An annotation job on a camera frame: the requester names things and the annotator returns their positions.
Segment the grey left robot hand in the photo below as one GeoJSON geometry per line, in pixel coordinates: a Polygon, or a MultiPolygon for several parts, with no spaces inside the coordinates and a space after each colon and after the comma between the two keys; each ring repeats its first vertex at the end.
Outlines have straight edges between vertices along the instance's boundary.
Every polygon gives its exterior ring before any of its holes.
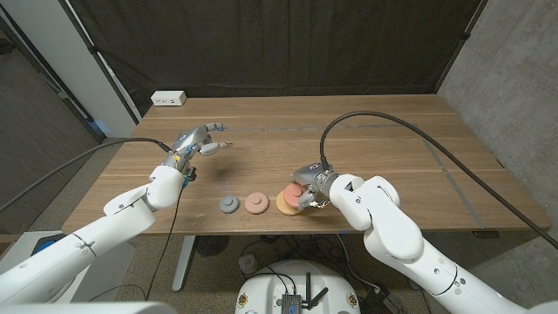
{"type": "Polygon", "coordinates": [[[174,168],[183,174],[190,168],[190,160],[196,154],[211,156],[220,150],[230,148],[230,142],[213,142],[210,133],[220,132],[227,128],[221,123],[210,123],[182,131],[174,142],[171,152],[162,165],[174,168]]]}

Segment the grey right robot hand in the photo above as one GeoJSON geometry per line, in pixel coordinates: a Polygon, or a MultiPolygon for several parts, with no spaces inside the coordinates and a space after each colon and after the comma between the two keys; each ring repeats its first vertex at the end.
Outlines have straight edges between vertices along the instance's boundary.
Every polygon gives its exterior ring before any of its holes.
{"type": "Polygon", "coordinates": [[[326,207],[330,202],[331,185],[338,176],[333,170],[324,170],[320,162],[297,169],[291,175],[291,180],[306,188],[298,198],[297,208],[326,207]]]}

